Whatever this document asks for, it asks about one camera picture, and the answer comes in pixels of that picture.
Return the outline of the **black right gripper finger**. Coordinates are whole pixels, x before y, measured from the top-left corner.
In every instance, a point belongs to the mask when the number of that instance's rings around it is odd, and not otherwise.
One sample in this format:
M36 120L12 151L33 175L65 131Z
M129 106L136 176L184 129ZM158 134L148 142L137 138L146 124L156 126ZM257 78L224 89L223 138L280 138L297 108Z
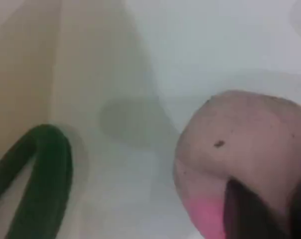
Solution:
M265 203L236 179L226 186L224 229L226 239L285 238Z

